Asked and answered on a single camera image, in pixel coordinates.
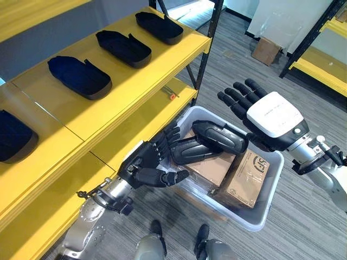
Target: shelf board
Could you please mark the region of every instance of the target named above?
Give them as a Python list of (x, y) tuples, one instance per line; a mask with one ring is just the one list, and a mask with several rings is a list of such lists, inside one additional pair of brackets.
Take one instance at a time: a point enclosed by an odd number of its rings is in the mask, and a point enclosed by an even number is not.
[(92, 153), (109, 167), (118, 170), (124, 157), (141, 140), (150, 140), (167, 125), (197, 91), (178, 79), (172, 79), (169, 86), (179, 97), (170, 101), (167, 93), (157, 92), (151, 100), (143, 104), (131, 117), (98, 143)]
[(292, 64), (291, 68), (295, 67), (342, 95), (347, 96), (347, 83), (336, 75), (336, 73), (343, 73), (343, 71), (345, 71), (341, 76), (346, 77), (346, 65), (343, 65), (342, 68), (333, 66), (333, 68), (329, 69), (329, 67), (332, 67), (329, 65), (332, 59), (331, 57), (326, 58), (324, 55), (317, 57), (314, 52), (307, 53), (306, 51), (298, 61)]
[(84, 202), (76, 191), (89, 191), (114, 175), (87, 153), (0, 233), (0, 259), (39, 259), (76, 218)]
[(114, 169), (118, 170), (124, 156), (139, 141), (153, 137), (197, 93), (177, 79), (167, 86), (179, 97), (171, 101), (167, 93), (157, 92), (92, 151), (112, 167), (87, 153), (0, 233), (1, 260), (40, 258), (77, 216), (83, 200), (75, 192), (89, 191), (105, 177), (114, 177)]
[[(163, 16), (150, 7), (140, 11)], [(82, 61), (88, 59), (111, 77), (112, 90), (101, 100), (87, 100), (65, 87), (49, 72), (48, 60), (12, 82), (82, 140), (96, 144), (200, 53), (208, 52), (210, 38), (185, 25), (180, 26), (184, 28), (183, 39), (176, 45), (166, 45), (139, 27), (135, 14), (104, 28), (124, 35), (131, 33), (152, 49), (152, 59), (142, 69), (131, 68), (103, 50), (95, 34), (59, 52), (57, 55), (74, 56)]]
[(0, 42), (89, 1), (0, 1)]
[(320, 32), (325, 29), (330, 29), (337, 34), (340, 34), (342, 37), (347, 38), (347, 22), (339, 22), (335, 17), (326, 21), (326, 23), (320, 29)]
[(0, 231), (61, 174), (62, 159), (82, 140), (10, 83), (0, 87), (0, 109), (13, 114), (39, 136), (38, 146), (14, 164), (0, 162)]

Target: brown cardboard box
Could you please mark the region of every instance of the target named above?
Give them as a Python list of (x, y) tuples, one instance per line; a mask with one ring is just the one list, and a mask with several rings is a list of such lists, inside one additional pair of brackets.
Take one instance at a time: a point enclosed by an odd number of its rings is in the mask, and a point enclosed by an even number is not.
[(272, 41), (261, 38), (252, 53), (252, 57), (270, 66), (280, 49), (281, 47)]
[[(193, 137), (194, 135), (194, 132), (190, 130), (184, 138)], [(235, 155), (223, 152), (218, 157), (187, 164), (184, 167), (191, 173), (195, 182), (207, 191), (211, 191), (222, 184), (234, 159)]]
[(253, 208), (268, 168), (269, 163), (265, 159), (247, 149), (234, 160), (213, 198), (225, 206), (245, 205)]
[(345, 2), (340, 10), (335, 14), (335, 18), (337, 21), (344, 23), (347, 22), (347, 3)]

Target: robotic arm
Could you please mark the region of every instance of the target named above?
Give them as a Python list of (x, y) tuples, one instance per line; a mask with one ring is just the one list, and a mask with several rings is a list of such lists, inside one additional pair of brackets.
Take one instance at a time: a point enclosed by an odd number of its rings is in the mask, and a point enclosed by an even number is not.
[(156, 169), (159, 162), (169, 155), (170, 148), (177, 145), (178, 133), (179, 127), (175, 123), (169, 124), (127, 157), (114, 179), (106, 178), (93, 190), (77, 193), (86, 201), (68, 230), (56, 260), (91, 259), (114, 212), (128, 215), (132, 211), (133, 200), (128, 196), (132, 190), (142, 185), (172, 186), (189, 175), (187, 171), (166, 173)]
[(226, 88), (218, 98), (252, 131), (248, 140), (264, 151), (286, 150), (294, 159), (292, 169), (307, 174), (347, 212), (347, 159), (342, 151), (329, 147), (321, 135), (312, 137), (300, 111), (280, 94), (268, 94), (252, 79), (245, 84), (234, 83), (234, 89)]

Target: plastic storage bin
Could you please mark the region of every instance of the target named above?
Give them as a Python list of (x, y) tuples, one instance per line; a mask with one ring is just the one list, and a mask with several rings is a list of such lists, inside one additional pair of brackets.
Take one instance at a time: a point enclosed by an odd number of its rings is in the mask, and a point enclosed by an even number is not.
[[(207, 109), (200, 106), (193, 106), (183, 114), (183, 117), (181, 117), (181, 119), (179, 119), (177, 123), (181, 128), (180, 134), (182, 137), (188, 133), (188, 131), (191, 129), (192, 123), (195, 120), (210, 120), (220, 125), (228, 124), (230, 127), (234, 127), (238, 131), (244, 132), (243, 130), (233, 126), (226, 120), (220, 118)], [(186, 180), (179, 183), (178, 187), (183, 189), (185, 192), (192, 194), (196, 199), (218, 211), (220, 214), (235, 220), (245, 229), (255, 232), (260, 231), (265, 225), (267, 214), (271, 206), (271, 201), (275, 194), (276, 186), (283, 168), (284, 158), (280, 152), (276, 151), (267, 153), (260, 150), (252, 143), (249, 143), (248, 148), (250, 148), (252, 151), (257, 153), (259, 156), (263, 157), (270, 163), (270, 167), (264, 179), (264, 183), (259, 193), (257, 202), (252, 209), (244, 208), (235, 211), (227, 209), (217, 201), (210, 198), (207, 195), (208, 191), (199, 187), (199, 185), (191, 178), (187, 178)]]

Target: gray carpet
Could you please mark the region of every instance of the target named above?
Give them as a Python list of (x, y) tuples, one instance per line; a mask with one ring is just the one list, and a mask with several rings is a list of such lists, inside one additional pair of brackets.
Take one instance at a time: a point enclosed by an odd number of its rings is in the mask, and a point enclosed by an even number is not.
[[(266, 90), (278, 91), (299, 108), (313, 134), (323, 134), (330, 145), (337, 144), (347, 151), (346, 99), (315, 81), (306, 84), (292, 75), (280, 79), (279, 71), (287, 60), (284, 55), (279, 55), (270, 67), (251, 58), (256, 41), (244, 35), (247, 27), (248, 23), (237, 17), (221, 15), (197, 104), (244, 128), (219, 102), (216, 93), (235, 81), (252, 77)], [(205, 25), (201, 32), (206, 33), (207, 28)], [(192, 63), (195, 73), (199, 63)], [(189, 82), (186, 71), (179, 77)], [(136, 244), (147, 234), (153, 219), (163, 224), (166, 259), (170, 260), (195, 259), (194, 237), (202, 223), (210, 225), (211, 238), (228, 243), (239, 259), (346, 259), (346, 214), (312, 181), (291, 170), (287, 154), (285, 159), (272, 208), (260, 232), (248, 232), (232, 220), (212, 219), (170, 188), (142, 187), (134, 193), (134, 211), (128, 217), (115, 216), (94, 259), (133, 259)], [(59, 243), (43, 259), (54, 259)]]

